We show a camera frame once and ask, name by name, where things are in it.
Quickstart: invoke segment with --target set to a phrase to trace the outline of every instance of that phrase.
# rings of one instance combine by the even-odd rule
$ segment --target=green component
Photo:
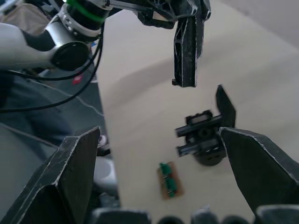
[[[168,196],[169,196],[169,197],[174,197],[174,192],[169,192],[169,193],[168,193]]]
[[[161,171],[162,171],[163,175],[168,176],[168,175],[172,174],[172,170],[171,170],[171,167],[169,165],[161,162],[160,163],[160,168],[161,168]]]
[[[106,18],[103,17],[99,17],[97,15],[94,15],[90,12],[88,12],[82,5],[80,5],[79,2],[77,2],[77,0],[67,0],[66,1],[67,4],[73,6],[74,8],[76,8],[80,13],[82,13],[83,15],[85,15],[87,18],[96,21],[96,22],[104,22]]]
[[[172,174],[172,169],[168,164],[160,163],[160,169],[164,177],[164,183],[169,197],[174,197],[177,191],[177,185],[174,179],[170,178],[169,175]]]

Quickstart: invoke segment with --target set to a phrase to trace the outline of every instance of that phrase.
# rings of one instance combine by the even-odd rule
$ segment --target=black cable
[[[80,95],[89,85],[89,83],[92,81],[93,77],[95,76],[97,69],[99,67],[100,64],[100,59],[102,56],[102,51],[103,51],[103,33],[101,34],[101,38],[99,40],[98,46],[100,46],[100,52],[99,52],[99,57],[97,60],[97,63],[94,67],[93,73],[90,76],[89,80],[87,81],[87,83],[78,91],[76,92],[73,96],[62,100],[60,102],[54,103],[54,104],[49,104],[49,105],[45,105],[45,106],[37,106],[37,107],[24,107],[24,108],[14,108],[14,109],[4,109],[4,110],[0,110],[0,113],[9,113],[9,112],[26,112],[26,111],[33,111],[33,110],[43,110],[43,109],[47,109],[50,107],[54,107],[54,106],[59,106],[61,104],[65,104],[69,101],[71,101],[72,99],[76,98],[78,95]]]
[[[101,31],[101,36],[102,33],[104,33],[104,26],[102,26],[102,31]],[[44,81],[61,81],[61,80],[67,80],[67,79],[71,79],[74,78],[76,76],[81,75],[83,72],[85,72],[93,63],[98,51],[100,49],[100,43],[98,43],[98,46],[92,56],[92,58],[89,60],[88,64],[86,66],[84,66],[84,68],[82,70],[80,70],[79,72],[77,72],[76,74],[70,75],[70,76],[65,76],[65,77],[56,77],[56,78],[48,78],[48,77],[36,77],[33,75],[27,75],[27,74],[23,74],[21,72],[18,71],[12,71],[12,70],[0,70],[0,72],[5,72],[6,74],[10,74],[13,76],[20,76],[23,78],[29,78],[29,79],[34,79],[34,80],[44,80]]]

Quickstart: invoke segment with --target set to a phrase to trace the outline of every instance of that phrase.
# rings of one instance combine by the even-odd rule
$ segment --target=circuit board
[[[174,162],[160,163],[158,169],[161,193],[164,199],[171,199],[183,195],[183,187]]]

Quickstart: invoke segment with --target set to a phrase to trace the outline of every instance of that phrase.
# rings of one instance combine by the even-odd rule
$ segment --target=wire
[[[20,131],[20,130],[15,129],[15,128],[11,127],[11,126],[5,125],[5,124],[3,124],[3,123],[0,123],[0,126],[2,126],[3,128],[6,128],[6,129],[8,129],[8,130],[10,130],[10,131],[12,131],[12,132],[15,132],[15,133],[17,133],[17,134],[26,136],[26,137],[28,137],[28,138],[30,138],[30,139],[39,141],[39,142],[41,142],[41,143],[44,143],[45,145],[51,146],[51,147],[53,147],[53,148],[55,148],[55,149],[58,149],[58,146],[53,145],[51,142],[48,142],[48,141],[46,141],[46,140],[44,140],[44,139],[41,139],[41,138],[38,138],[38,137],[36,137],[36,136],[34,136],[34,135],[25,133],[25,132],[23,132],[23,131]]]
[[[74,77],[77,77],[79,75],[81,75],[83,72],[85,72],[93,63],[98,51],[100,49],[100,43],[98,43],[98,46],[92,56],[92,58],[89,60],[88,64],[86,66],[83,67],[82,70],[80,70],[79,72],[77,72],[76,74],[70,75],[70,76],[65,76],[65,77],[56,77],[56,78],[48,78],[48,77],[36,77],[33,75],[27,75],[27,74],[23,74],[21,72],[18,71],[12,71],[12,70],[0,70],[0,72],[5,72],[6,74],[10,74],[10,75],[14,75],[14,76],[20,76],[23,78],[30,78],[30,79],[34,79],[34,80],[43,80],[43,81],[61,81],[61,80],[67,80],[67,79],[71,79]]]
[[[57,91],[57,92],[60,92],[62,95],[65,95],[65,96],[67,96],[67,97],[71,97],[71,96],[72,96],[71,94],[68,94],[68,93],[65,92],[65,91],[62,91],[62,90],[60,90],[60,89],[58,89],[58,88],[54,88],[54,87],[49,86],[49,85],[46,85],[46,84],[44,84],[44,83],[39,83],[39,82],[37,82],[37,81],[33,81],[33,80],[31,80],[31,82],[32,82],[32,83],[35,83],[35,84],[38,84],[38,85],[42,85],[42,86],[44,86],[44,87],[46,87],[46,88],[55,90],[55,91]],[[76,97],[76,98],[78,99],[78,101],[79,101],[82,105],[84,105],[84,106],[86,106],[86,107],[88,107],[88,108],[91,108],[94,112],[96,112],[96,113],[97,113],[98,115],[100,115],[101,117],[104,116],[100,111],[97,110],[97,108],[95,108],[94,106],[91,106],[90,104],[86,103],[81,97]]]
[[[97,60],[97,64],[95,65],[94,70],[93,70],[93,72],[92,72],[89,80],[87,81],[87,83],[84,84],[84,86],[78,92],[76,92],[71,97],[69,97],[69,98],[67,98],[65,100],[62,100],[60,102],[54,103],[54,104],[49,104],[49,105],[45,105],[45,106],[37,106],[37,107],[24,107],[24,108],[14,108],[14,109],[4,109],[4,110],[0,110],[0,113],[26,112],[26,111],[33,111],[33,110],[43,110],[43,109],[51,108],[51,107],[54,107],[54,106],[59,106],[61,104],[65,104],[65,103],[71,101],[72,99],[76,98],[78,95],[80,95],[88,87],[89,83],[92,81],[92,79],[95,76],[95,74],[97,72],[97,69],[99,67],[100,59],[101,59],[102,51],[103,51],[103,38],[104,38],[103,33],[104,33],[104,23],[103,23],[103,26],[102,26],[101,37],[100,37],[100,40],[99,40],[99,43],[98,43],[98,45],[100,45],[100,51],[99,51],[99,57],[98,57],[98,60]]]

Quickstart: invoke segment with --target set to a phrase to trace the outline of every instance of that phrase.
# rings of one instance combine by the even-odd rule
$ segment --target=person
[[[36,90],[31,82],[0,72],[0,109],[35,107],[51,104]],[[60,146],[64,138],[73,131],[58,108],[28,112],[1,113],[0,123]],[[44,161],[47,158],[38,141],[19,136]]]

